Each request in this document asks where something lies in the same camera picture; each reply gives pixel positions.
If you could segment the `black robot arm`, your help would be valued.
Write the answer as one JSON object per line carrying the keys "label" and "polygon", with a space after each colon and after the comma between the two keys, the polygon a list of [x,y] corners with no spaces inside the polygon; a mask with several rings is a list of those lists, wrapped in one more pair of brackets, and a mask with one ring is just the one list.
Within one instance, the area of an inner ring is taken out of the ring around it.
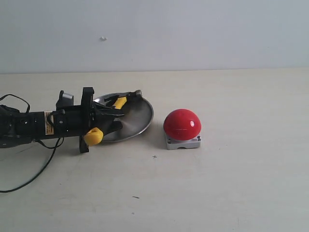
{"label": "black robot arm", "polygon": [[81,103],[74,105],[74,96],[60,91],[54,111],[20,112],[0,106],[0,146],[10,148],[41,140],[79,137],[80,153],[89,146],[84,136],[93,128],[108,134],[122,128],[116,118],[124,116],[121,109],[105,106],[93,100],[94,89],[84,87]]}

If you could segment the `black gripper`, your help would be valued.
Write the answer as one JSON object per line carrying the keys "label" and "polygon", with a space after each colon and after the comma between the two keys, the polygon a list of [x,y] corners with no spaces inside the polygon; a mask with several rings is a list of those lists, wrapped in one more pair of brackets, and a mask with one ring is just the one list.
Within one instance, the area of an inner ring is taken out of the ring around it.
{"label": "black gripper", "polygon": [[56,129],[60,132],[61,137],[78,136],[80,153],[89,152],[89,146],[85,144],[83,136],[91,129],[92,125],[95,140],[103,140],[106,135],[122,128],[122,123],[114,121],[114,119],[125,115],[121,109],[93,102],[93,95],[94,89],[92,87],[84,87],[79,105],[56,109],[58,113],[55,116]]}

